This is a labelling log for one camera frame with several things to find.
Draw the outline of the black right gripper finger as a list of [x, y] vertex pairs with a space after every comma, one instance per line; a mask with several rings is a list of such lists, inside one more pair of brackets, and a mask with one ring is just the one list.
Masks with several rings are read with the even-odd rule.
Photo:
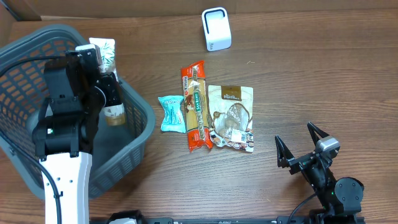
[[311, 135], [312, 141], [315, 146], [318, 145], [319, 140], [329, 136], [328, 133], [322, 131], [320, 128], [315, 126], [312, 122], [307, 123], [307, 128], [308, 128], [308, 131]]
[[278, 167], [281, 168], [290, 167], [290, 161], [294, 160], [295, 157], [278, 135], [275, 136], [275, 144], [277, 148]]

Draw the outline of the white cream tube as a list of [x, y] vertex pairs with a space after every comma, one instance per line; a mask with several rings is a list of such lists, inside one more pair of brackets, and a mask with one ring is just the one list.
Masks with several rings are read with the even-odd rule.
[[111, 79], [109, 79], [112, 85], [112, 97], [109, 98], [111, 102], [104, 107], [107, 125], [122, 125], [126, 122], [126, 114], [121, 99], [119, 77], [116, 70], [116, 41], [114, 39], [90, 37], [89, 43], [99, 47], [101, 57], [101, 65], [99, 66], [100, 72], [111, 77]]

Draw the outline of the grey plastic basket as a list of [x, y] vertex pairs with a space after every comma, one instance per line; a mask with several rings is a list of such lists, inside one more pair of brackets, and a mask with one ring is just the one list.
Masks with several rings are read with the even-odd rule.
[[[59, 56], [66, 50], [85, 44], [87, 40], [70, 26], [45, 26], [1, 47], [1, 67], [23, 58]], [[44, 198], [42, 173], [16, 150], [22, 149], [31, 156], [35, 154], [32, 129], [37, 124], [37, 111], [49, 95], [43, 70], [43, 62], [30, 62], [15, 67], [1, 77], [1, 148], [30, 191], [40, 199]], [[155, 114], [148, 102], [127, 82], [119, 82], [126, 123], [108, 126], [105, 116], [100, 116], [88, 187], [90, 199], [103, 195], [140, 164], [146, 141], [155, 126]]]

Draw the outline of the brown white nut pouch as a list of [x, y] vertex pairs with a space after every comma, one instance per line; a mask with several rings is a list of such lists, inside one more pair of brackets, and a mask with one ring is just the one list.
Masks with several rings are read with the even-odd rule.
[[253, 152], [253, 88], [210, 85], [208, 99], [212, 142], [218, 147]]

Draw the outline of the teal snack packet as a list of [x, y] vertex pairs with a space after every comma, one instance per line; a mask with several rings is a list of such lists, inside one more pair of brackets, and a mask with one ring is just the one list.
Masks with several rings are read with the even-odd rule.
[[161, 131], [186, 133], [186, 126], [181, 110], [183, 96], [162, 96], [158, 97], [158, 100], [164, 109], [164, 119], [161, 124]]

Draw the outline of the orange spaghetti packet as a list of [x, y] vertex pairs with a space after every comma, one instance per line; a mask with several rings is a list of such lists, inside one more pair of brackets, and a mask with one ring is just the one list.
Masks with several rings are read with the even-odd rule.
[[205, 61], [201, 60], [181, 69], [183, 103], [189, 151], [213, 147], [210, 137]]

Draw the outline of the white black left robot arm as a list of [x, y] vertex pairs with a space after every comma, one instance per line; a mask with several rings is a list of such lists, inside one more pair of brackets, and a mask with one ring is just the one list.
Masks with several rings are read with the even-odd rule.
[[32, 131], [45, 185], [46, 223], [89, 223], [88, 185], [101, 110], [122, 103], [113, 72], [94, 44], [45, 64], [49, 97]]

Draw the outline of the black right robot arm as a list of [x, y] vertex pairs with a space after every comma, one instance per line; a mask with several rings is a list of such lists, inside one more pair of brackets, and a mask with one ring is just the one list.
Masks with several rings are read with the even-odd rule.
[[[279, 136], [275, 136], [277, 165], [289, 168], [292, 175], [301, 173], [314, 193], [297, 205], [288, 218], [279, 218], [281, 223], [364, 223], [361, 201], [364, 185], [353, 177], [336, 179], [330, 170], [338, 155], [340, 142], [322, 131], [313, 123], [307, 123], [315, 149], [299, 158], [294, 157]], [[297, 211], [308, 201], [318, 198], [322, 208], [314, 209], [307, 216], [296, 217]]]

